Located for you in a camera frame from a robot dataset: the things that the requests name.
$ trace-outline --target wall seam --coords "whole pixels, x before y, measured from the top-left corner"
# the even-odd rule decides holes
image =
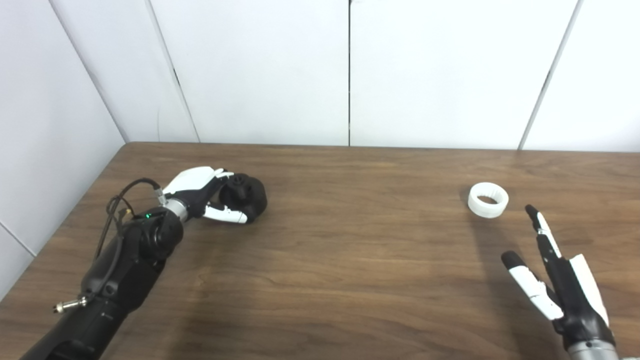
[[[349,10],[348,10],[348,32],[347,32],[347,53],[348,53],[348,60],[347,60],[347,76],[348,76],[348,85],[347,85],[347,127],[348,127],[348,131],[349,131],[349,140],[347,142],[348,146],[351,146],[351,3],[352,0],[348,0],[348,6],[349,6]]]
[[[549,67],[549,72],[547,73],[547,77],[545,78],[545,82],[542,84],[542,89],[540,89],[540,94],[536,99],[536,104],[533,106],[533,110],[531,111],[531,116],[529,117],[529,121],[527,122],[527,126],[522,133],[522,137],[520,139],[520,143],[518,144],[518,150],[522,150],[524,148],[525,143],[527,142],[527,138],[529,137],[529,132],[531,131],[531,127],[533,126],[536,117],[538,116],[538,111],[540,110],[540,106],[542,105],[542,101],[547,94],[547,89],[549,88],[549,84],[551,83],[551,79],[556,72],[556,68],[558,63],[560,62],[560,57],[562,57],[562,53],[564,51],[564,47],[566,46],[567,41],[569,40],[569,36],[573,30],[573,25],[575,24],[576,19],[578,18],[578,14],[580,13],[580,8],[582,7],[582,3],[584,0],[578,0],[575,3],[575,7],[573,8],[573,13],[569,18],[569,23],[564,30],[564,34],[562,36],[562,40],[560,40],[560,45],[558,45],[558,50],[556,51],[556,55],[554,56],[553,61],[551,62],[551,66]]]
[[[196,135],[196,139],[198,142],[202,142],[200,139],[200,134],[198,133],[198,129],[196,127],[196,123],[193,120],[193,116],[191,114],[191,108],[189,108],[189,104],[187,103],[187,99],[184,96],[184,91],[182,89],[182,85],[180,84],[180,79],[178,79],[178,73],[173,66],[173,60],[171,59],[171,54],[169,53],[169,48],[166,45],[166,41],[164,40],[164,35],[162,34],[162,29],[160,28],[160,23],[158,22],[156,11],[154,10],[154,6],[151,3],[151,0],[145,0],[145,4],[147,6],[147,12],[149,13],[149,17],[151,19],[151,23],[154,27],[154,31],[156,32],[156,36],[158,38],[158,42],[160,44],[160,48],[164,54],[164,58],[169,66],[170,76],[173,79],[173,84],[177,87],[178,94],[180,95],[180,101],[184,108],[187,110],[187,114],[189,116],[189,121],[191,121],[191,126],[193,127],[193,132]]]
[[[25,245],[22,241],[20,241],[20,239],[18,239],[18,237],[15,234],[13,234],[9,230],[9,228],[6,227],[2,222],[0,222],[0,227],[2,227],[7,232],[7,234],[9,234],[18,244],[20,244],[20,246],[24,250],[26,250],[29,253],[29,255],[31,255],[34,258],[36,257],[36,254],[33,251],[31,251],[31,249],[29,249],[29,247],[27,245]]]
[[[109,105],[107,104],[107,102],[105,100],[105,96],[104,96],[103,91],[101,90],[101,86],[100,86],[100,83],[98,82],[98,79],[91,72],[91,70],[89,69],[89,66],[87,66],[86,61],[84,60],[82,54],[78,51],[78,48],[76,46],[76,43],[74,42],[74,39],[71,37],[71,34],[70,34],[67,26],[65,25],[64,21],[62,20],[62,16],[60,15],[56,5],[54,4],[54,0],[49,0],[49,5],[51,6],[51,9],[53,10],[53,13],[56,15],[56,18],[58,19],[58,22],[60,23],[60,26],[62,27],[62,30],[67,35],[67,39],[69,39],[69,42],[71,43],[71,46],[74,48],[74,51],[76,52],[77,57],[80,59],[80,62],[82,63],[82,66],[84,67],[84,71],[86,71],[86,73],[89,75],[89,78],[91,79],[91,82],[93,83],[93,87],[95,88],[95,91],[98,93],[98,96],[100,96],[100,100],[102,100],[102,103],[104,104],[105,109],[107,109],[107,112],[109,113],[109,116],[111,117],[111,120],[113,121],[114,125],[118,129],[118,132],[120,133],[120,136],[122,137],[122,140],[125,143],[129,143],[130,139],[127,136],[127,133],[124,131],[122,126],[118,123],[118,121],[116,120],[116,117],[113,116],[113,111],[111,111],[111,108],[109,107]]]

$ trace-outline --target cable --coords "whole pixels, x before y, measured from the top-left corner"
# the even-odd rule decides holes
[[[98,241],[98,246],[96,248],[95,251],[95,256],[94,256],[94,261],[100,256],[100,253],[102,251],[102,246],[104,245],[104,240],[106,238],[107,232],[109,231],[109,227],[111,225],[111,222],[115,220],[115,224],[116,224],[116,252],[113,256],[113,260],[111,261],[111,264],[109,265],[109,269],[107,270],[107,272],[104,274],[104,277],[102,278],[102,281],[100,282],[100,284],[98,285],[98,287],[92,291],[92,293],[90,294],[89,298],[90,300],[93,299],[96,295],[102,293],[102,290],[104,289],[105,285],[107,284],[107,282],[109,281],[109,279],[111,278],[111,276],[113,275],[113,272],[115,271],[115,268],[118,264],[118,261],[120,260],[120,255],[122,254],[122,247],[124,246],[124,232],[122,229],[122,219],[124,218],[124,216],[127,214],[126,211],[121,210],[120,211],[120,216],[118,218],[115,218],[115,211],[118,209],[118,205],[120,203],[120,201],[124,201],[124,203],[127,205],[127,209],[131,212],[132,215],[135,216],[135,212],[133,211],[133,207],[131,206],[131,204],[129,204],[129,202],[124,198],[124,195],[134,186],[136,186],[137,184],[140,183],[147,183],[150,184],[151,186],[153,186],[154,190],[156,191],[156,193],[158,191],[162,191],[162,188],[160,187],[160,185],[155,182],[154,180],[151,180],[147,177],[142,177],[138,180],[132,181],[131,183],[129,183],[127,186],[125,186],[122,191],[118,194],[115,195],[114,197],[112,197],[109,202],[107,203],[106,206],[106,211],[107,211],[107,220],[104,224],[104,228],[102,229],[102,234],[100,236],[100,239]],[[144,232],[144,230],[141,228],[141,233],[144,234],[146,236],[146,233]]]
[[[100,235],[100,239],[98,240],[98,246],[95,249],[95,255],[93,256],[94,261],[100,256],[100,252],[102,252],[102,246],[104,245],[104,240],[107,237],[107,232],[109,231],[109,227],[111,226],[111,221],[113,221],[113,219],[115,218],[115,212],[116,212],[116,209],[118,208],[118,205],[120,204],[120,200],[124,200],[125,204],[127,204],[127,207],[131,210],[133,214],[135,214],[133,212],[133,208],[131,207],[131,204],[129,204],[129,202],[124,199],[124,195],[132,187],[140,183],[147,183],[153,186],[154,190],[161,189],[160,185],[154,180],[149,179],[147,177],[141,177],[140,179],[129,183],[127,186],[125,186],[122,189],[122,191],[118,195],[111,198],[111,200],[107,203],[107,220],[104,224],[104,227],[102,228],[102,234]]]

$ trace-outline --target robotic hand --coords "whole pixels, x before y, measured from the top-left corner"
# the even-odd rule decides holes
[[[515,252],[502,254],[504,266],[563,336],[564,349],[572,360],[618,360],[607,310],[584,256],[562,257],[542,214],[531,205],[525,209],[538,234],[538,249],[555,292]]]
[[[122,224],[101,251],[118,203],[138,183],[154,187],[160,206]],[[219,202],[212,200],[215,194]],[[76,300],[54,306],[60,321],[23,357],[24,360],[94,360],[109,345],[129,313],[139,308],[162,273],[167,258],[180,243],[183,223],[192,218],[250,223],[266,209],[262,183],[245,174],[197,167],[178,174],[163,190],[151,179],[126,186],[108,205],[108,219],[93,265],[81,282]]]
[[[220,203],[211,197],[220,191]],[[178,174],[163,193],[170,202],[187,204],[187,220],[210,218],[240,224],[253,222],[267,207],[262,183],[246,174],[234,174],[223,168],[196,167]]]

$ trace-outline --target wood grain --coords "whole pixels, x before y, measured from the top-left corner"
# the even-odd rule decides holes
[[[640,154],[130,143],[0,303],[0,358],[76,295],[114,193],[199,165],[258,177],[269,207],[252,225],[190,222],[104,359],[566,358],[500,263],[514,249],[544,273],[527,203],[585,254],[620,355],[640,355]],[[501,217],[467,209],[480,181],[509,192]]]

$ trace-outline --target white plastic ring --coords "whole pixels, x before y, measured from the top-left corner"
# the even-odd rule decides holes
[[[489,204],[480,200],[479,196],[489,197],[496,204]],[[493,183],[478,183],[469,191],[469,209],[479,217],[497,218],[509,203],[509,194],[503,188]]]

